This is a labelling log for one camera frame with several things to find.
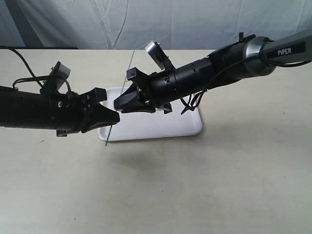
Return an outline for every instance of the white tray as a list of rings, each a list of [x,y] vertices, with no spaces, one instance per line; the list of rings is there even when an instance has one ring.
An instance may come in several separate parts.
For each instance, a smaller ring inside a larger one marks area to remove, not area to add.
[[[120,96],[121,87],[106,90],[107,101],[102,105],[114,110],[114,100]],[[161,137],[192,136],[200,133],[202,123],[198,109],[181,115],[184,105],[180,100],[171,102],[172,112],[164,114],[162,110],[155,113],[120,114],[120,122],[113,126],[109,142],[121,140],[151,139]],[[107,139],[110,126],[98,129],[99,138]]]

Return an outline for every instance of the white backdrop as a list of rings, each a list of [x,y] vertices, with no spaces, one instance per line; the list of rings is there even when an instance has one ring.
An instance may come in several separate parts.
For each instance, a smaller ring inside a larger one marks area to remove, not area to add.
[[[312,0],[17,0],[44,46],[217,49],[312,27]]]

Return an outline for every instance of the white table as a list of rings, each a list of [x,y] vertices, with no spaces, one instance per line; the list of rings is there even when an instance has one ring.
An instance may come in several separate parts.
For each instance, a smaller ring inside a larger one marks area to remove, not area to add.
[[[21,52],[36,75],[60,60],[78,93],[122,86],[132,55]],[[179,67],[209,51],[167,53]],[[135,51],[134,66],[159,70],[144,51]],[[0,233],[311,233],[311,73],[311,65],[278,68],[209,91],[195,137],[105,147],[96,130],[57,138],[0,128]],[[3,86],[29,77],[4,50],[0,74]]]

